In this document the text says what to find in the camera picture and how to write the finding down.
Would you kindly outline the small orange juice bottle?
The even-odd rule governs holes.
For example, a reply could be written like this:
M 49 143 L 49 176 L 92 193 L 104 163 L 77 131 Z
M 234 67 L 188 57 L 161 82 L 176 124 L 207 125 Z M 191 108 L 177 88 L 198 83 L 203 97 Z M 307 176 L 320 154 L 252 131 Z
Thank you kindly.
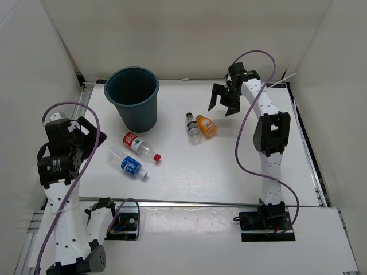
M 203 115 L 198 115 L 196 119 L 199 129 L 206 137 L 212 137 L 216 134 L 217 126 L 211 121 L 211 119 L 204 117 Z

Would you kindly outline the small black cap bottle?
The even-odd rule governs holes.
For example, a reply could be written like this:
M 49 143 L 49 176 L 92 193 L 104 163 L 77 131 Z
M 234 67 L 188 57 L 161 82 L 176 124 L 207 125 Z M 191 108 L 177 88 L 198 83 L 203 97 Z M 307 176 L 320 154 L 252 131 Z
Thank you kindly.
M 193 116 L 191 112 L 188 112 L 186 114 L 186 128 L 189 141 L 194 145 L 201 143 L 202 133 L 198 126 L 197 119 Z

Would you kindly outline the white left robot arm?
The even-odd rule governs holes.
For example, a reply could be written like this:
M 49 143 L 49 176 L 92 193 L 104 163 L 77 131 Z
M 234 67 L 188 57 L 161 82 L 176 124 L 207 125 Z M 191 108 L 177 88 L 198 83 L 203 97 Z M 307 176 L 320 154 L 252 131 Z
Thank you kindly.
M 49 120 L 45 125 L 48 142 L 37 154 L 40 184 L 54 219 L 54 262 L 47 274 L 94 274 L 105 270 L 103 247 L 107 229 L 120 223 L 120 215 L 110 198 L 99 199 L 90 207 L 79 201 L 80 167 L 90 160 L 92 150 L 106 134 L 98 133 L 86 118 Z

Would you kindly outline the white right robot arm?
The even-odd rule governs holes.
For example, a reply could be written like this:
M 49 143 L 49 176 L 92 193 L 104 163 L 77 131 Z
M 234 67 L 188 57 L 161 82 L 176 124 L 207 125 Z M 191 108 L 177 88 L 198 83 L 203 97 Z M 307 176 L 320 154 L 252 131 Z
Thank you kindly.
M 257 116 L 253 134 L 253 144 L 261 161 L 262 188 L 257 208 L 256 222 L 264 229 L 280 224 L 285 216 L 282 194 L 281 162 L 285 147 L 288 145 L 290 115 L 281 112 L 261 88 L 261 80 L 246 74 L 235 81 L 227 80 L 225 85 L 214 84 L 208 110 L 217 103 L 228 108 L 226 115 L 238 113 L 240 96 L 244 96 Z

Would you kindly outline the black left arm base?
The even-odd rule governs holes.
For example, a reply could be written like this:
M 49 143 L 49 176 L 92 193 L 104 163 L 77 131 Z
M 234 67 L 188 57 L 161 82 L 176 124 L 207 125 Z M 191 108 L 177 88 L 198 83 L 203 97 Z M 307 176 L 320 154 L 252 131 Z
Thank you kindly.
M 137 200 L 127 198 L 117 206 L 109 197 L 100 198 L 88 215 L 86 236 L 88 242 L 104 240 L 136 241 L 140 235 L 140 206 Z

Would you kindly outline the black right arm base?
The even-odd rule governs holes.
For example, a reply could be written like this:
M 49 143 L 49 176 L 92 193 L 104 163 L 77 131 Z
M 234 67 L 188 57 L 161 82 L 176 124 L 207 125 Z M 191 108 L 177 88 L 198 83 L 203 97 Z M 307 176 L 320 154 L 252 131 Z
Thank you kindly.
M 241 211 L 233 218 L 240 224 L 242 242 L 294 242 L 295 233 L 291 227 L 291 218 L 285 215 L 263 223 L 257 211 Z

